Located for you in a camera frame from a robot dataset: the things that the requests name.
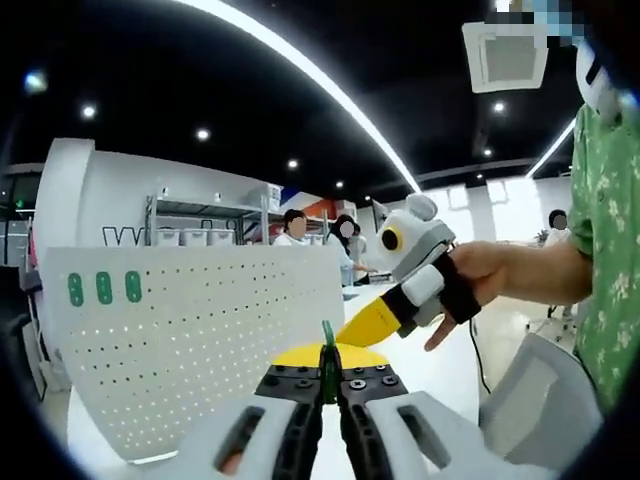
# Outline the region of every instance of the window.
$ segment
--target window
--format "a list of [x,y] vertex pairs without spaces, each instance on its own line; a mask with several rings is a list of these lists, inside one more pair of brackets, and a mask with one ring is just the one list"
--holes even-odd
[[487,182],[487,190],[489,191],[489,198],[491,203],[500,203],[507,201],[507,192],[504,189],[502,181]]
[[467,208],[469,206],[467,188],[464,185],[458,185],[457,187],[451,187],[449,189],[449,205],[452,210]]
[[514,178],[487,185],[496,240],[529,242],[544,228],[542,205],[533,180]]

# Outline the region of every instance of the ceiling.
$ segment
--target ceiling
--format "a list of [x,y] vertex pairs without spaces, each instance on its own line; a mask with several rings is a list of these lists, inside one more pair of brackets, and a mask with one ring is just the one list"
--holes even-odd
[[[461,27],[483,20],[488,2],[227,3],[331,77],[425,189],[524,174],[581,103],[572,48],[550,49],[538,90],[472,93]],[[3,90],[12,96],[1,107],[0,127],[12,138],[4,155],[13,163],[44,161],[55,137],[84,137],[100,150],[197,164],[332,198],[362,202],[371,195],[384,202],[409,192],[333,98],[219,19],[167,0],[49,0],[37,18],[21,8],[14,31],[2,39],[10,47],[3,82],[11,82]],[[27,97],[22,82],[33,68],[46,72],[48,90]],[[501,115],[493,112],[497,101],[506,106]],[[80,115],[87,102],[97,112],[90,121]],[[196,139],[198,128],[211,132],[207,141]],[[570,152],[566,142],[539,176],[566,171]],[[291,171],[294,158],[299,166]]]

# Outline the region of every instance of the white partition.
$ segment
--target white partition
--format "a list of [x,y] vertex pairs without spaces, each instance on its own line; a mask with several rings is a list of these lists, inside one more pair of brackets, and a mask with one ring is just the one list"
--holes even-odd
[[275,355],[344,324],[326,248],[51,248],[41,270],[71,381],[129,461],[175,451]]

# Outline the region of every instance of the black handle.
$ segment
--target black handle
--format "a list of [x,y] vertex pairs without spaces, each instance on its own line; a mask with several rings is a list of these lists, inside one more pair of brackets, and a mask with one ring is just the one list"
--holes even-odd
[[440,292],[440,303],[457,324],[471,320],[480,312],[480,304],[473,294],[471,283],[458,273],[448,254],[440,255],[433,266],[444,279]]

